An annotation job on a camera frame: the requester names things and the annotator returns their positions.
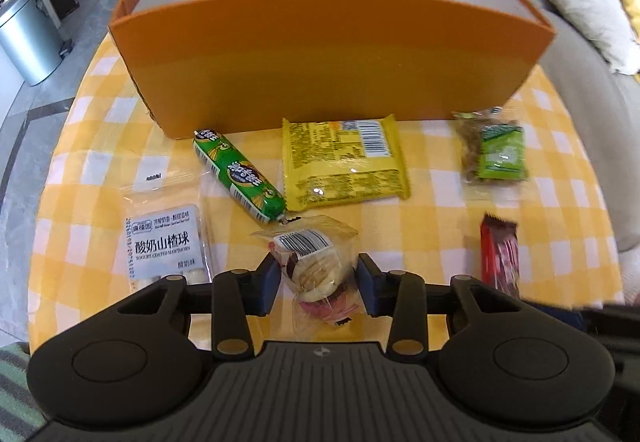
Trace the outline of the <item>clear pastry packet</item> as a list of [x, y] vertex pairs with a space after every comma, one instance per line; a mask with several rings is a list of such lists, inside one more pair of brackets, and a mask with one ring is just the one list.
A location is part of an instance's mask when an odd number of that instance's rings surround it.
[[340, 327], [360, 311], [355, 228], [319, 214], [270, 225], [254, 236], [267, 244], [292, 292], [297, 335]]

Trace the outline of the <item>yogurt hawthorn ball packet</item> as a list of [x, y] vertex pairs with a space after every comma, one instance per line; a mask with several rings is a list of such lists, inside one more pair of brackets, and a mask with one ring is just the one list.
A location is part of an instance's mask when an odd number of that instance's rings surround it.
[[203, 177], [202, 172], [172, 173], [120, 190], [126, 270], [133, 291], [171, 275], [190, 285], [212, 280]]

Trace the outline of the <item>red chocolate bar wrapper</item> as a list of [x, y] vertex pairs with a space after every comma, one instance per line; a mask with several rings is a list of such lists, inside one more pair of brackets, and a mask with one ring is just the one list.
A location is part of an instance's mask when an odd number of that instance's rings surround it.
[[480, 260], [482, 280], [497, 290], [520, 296], [520, 256], [518, 255], [518, 225], [485, 214], [480, 223]]

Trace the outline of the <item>green sausage stick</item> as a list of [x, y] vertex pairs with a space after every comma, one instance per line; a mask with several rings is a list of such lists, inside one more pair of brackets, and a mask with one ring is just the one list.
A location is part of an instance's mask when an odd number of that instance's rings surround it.
[[262, 224], [286, 214], [284, 197], [226, 136], [209, 129], [195, 131], [193, 148], [206, 169], [229, 195]]

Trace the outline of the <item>yellow biscuit packet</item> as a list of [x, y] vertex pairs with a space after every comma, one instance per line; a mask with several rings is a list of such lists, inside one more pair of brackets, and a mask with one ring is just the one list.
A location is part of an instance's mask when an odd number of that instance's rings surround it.
[[395, 117], [282, 121], [283, 186], [294, 212], [410, 196]]

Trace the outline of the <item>green nut snack packet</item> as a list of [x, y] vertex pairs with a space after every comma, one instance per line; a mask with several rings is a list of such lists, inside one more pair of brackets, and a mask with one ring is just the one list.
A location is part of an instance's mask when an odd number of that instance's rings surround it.
[[466, 183], [514, 185], [527, 180], [525, 130], [513, 111], [491, 107], [454, 113]]

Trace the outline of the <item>yellow checkered tablecloth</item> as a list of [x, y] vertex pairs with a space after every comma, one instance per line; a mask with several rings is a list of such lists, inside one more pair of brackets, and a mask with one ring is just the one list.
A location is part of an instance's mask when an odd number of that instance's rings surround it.
[[[400, 124], [411, 195], [333, 207], [382, 269], [430, 283], [480, 272], [485, 214], [514, 221], [525, 298], [599, 305], [623, 298], [612, 225], [570, 115], [541, 69], [509, 102], [523, 122], [527, 181], [495, 198], [461, 180], [460, 143], [445, 121]], [[33, 348], [126, 297], [127, 186], [200, 168], [189, 141], [151, 120], [113, 41], [94, 55], [56, 145], [40, 198], [28, 284]]]

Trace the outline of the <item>beige sofa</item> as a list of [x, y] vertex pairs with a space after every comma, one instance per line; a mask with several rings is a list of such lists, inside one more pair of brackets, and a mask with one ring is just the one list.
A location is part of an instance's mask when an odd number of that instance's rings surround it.
[[610, 69], [549, 0], [531, 0], [556, 30], [540, 64], [562, 98], [608, 207], [624, 298], [639, 301], [639, 82]]

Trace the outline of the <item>striped green blanket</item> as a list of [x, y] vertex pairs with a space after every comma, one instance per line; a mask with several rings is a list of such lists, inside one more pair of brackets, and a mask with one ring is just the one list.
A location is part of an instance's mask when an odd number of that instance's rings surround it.
[[0, 440], [26, 441], [46, 423], [27, 385], [29, 346], [8, 344], [0, 356]]

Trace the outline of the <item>orange cardboard box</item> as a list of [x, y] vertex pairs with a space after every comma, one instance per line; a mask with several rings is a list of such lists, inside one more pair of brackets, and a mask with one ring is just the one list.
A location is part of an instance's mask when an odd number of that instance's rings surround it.
[[555, 36], [529, 0], [120, 0], [110, 31], [172, 139], [500, 106]]

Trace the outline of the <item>silver pedal trash bin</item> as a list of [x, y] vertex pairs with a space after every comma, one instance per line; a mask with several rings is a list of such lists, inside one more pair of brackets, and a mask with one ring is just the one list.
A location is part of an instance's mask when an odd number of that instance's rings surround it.
[[40, 84], [71, 50], [49, 0], [1, 2], [1, 82], [10, 90]]

